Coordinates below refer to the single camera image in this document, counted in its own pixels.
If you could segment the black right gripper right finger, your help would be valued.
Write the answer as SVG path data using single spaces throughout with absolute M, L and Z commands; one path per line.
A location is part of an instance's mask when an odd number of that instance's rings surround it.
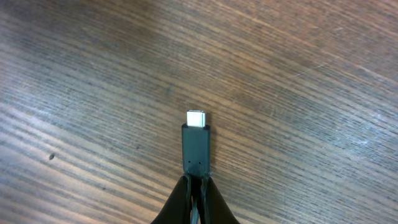
M 211 177 L 201 180 L 198 211 L 202 224 L 239 224 Z

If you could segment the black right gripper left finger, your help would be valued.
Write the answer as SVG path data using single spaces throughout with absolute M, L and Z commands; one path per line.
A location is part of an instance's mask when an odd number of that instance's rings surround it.
M 192 209 L 190 178 L 183 175 L 152 224 L 189 224 Z

